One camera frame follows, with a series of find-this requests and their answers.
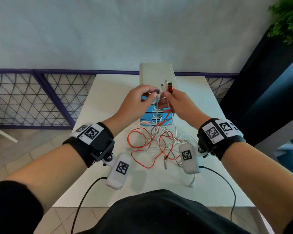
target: person's right hand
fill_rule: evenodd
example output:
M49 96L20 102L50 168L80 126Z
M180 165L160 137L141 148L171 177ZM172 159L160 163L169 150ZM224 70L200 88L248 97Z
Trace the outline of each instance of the person's right hand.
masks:
M189 96L179 90L174 89L172 94L169 92L163 93L164 97L159 102L159 109L168 108L169 102L170 106L173 108L179 118L185 120L190 126L196 128L197 130L202 126L204 122L209 120L211 117L204 114L189 98Z

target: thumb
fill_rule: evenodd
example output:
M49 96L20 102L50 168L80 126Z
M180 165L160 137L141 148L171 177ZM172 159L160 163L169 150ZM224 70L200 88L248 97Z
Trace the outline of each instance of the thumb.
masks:
M175 99L175 97L171 94L171 93L169 93L169 92L164 92L164 96L165 96L165 98L167 98L167 100L168 100L168 102L172 105L172 106L174 106L174 104L175 104L175 102L176 102L176 99Z
M146 100L145 100L143 103L145 103L145 104L147 104L148 106L150 106L150 105L154 102L154 100L155 100L155 98L156 98L156 95L157 95L156 92L151 93L151 94L146 98Z

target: person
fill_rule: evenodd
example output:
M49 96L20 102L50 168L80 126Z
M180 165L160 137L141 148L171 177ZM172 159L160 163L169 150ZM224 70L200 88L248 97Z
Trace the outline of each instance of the person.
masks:
M140 85L119 110L102 123L113 136L141 118L155 99L155 87ZM186 93L164 93L159 108L174 112L197 130L210 117ZM274 232L293 233L293 174L246 142L233 143L221 162L256 205ZM0 233L33 233L43 214L85 172L70 144L41 156L0 182ZM168 190L117 201L91 229L82 233L248 233L204 205Z

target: qr code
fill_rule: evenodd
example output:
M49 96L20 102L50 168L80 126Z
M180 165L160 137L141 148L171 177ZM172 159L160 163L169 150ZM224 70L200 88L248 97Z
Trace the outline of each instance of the qr code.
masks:
M90 139L94 139L98 133L99 132L96 129L90 127L83 135L87 136Z
M191 155L191 151L190 150L187 150L187 151L183 151L181 152L182 154L182 158L183 160L189 160L189 159L192 159L192 155Z
M219 123L219 126L222 128L223 131L233 130L228 122Z
M124 162L120 161L118 166L117 166L117 168L116 168L116 171L121 173L121 174L126 175L128 167L129 167L129 165L127 163L124 163Z
M209 137L210 139L213 139L213 138L215 138L216 136L219 135L219 132L216 130L215 127L212 127L211 129L208 129L208 130L205 131L205 132L207 133L207 135L208 135L208 137Z
M82 132L85 128L87 128L88 126L85 126L85 125L83 125L83 126L81 126L81 127L79 127L77 130L76 130L76 132Z
M239 129L238 129L234 124L232 124L231 122L230 122L230 125L232 125L234 129L239 130Z

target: metal grid panel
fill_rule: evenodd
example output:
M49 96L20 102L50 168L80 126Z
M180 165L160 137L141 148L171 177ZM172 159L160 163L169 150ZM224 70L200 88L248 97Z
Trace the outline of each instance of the metal grid panel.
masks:
M218 103L221 102L226 95L230 86L234 82L234 78L206 78L211 90L213 91Z
M44 76L73 120L77 121L95 75L45 74Z
M32 74L0 74L0 125L69 126Z

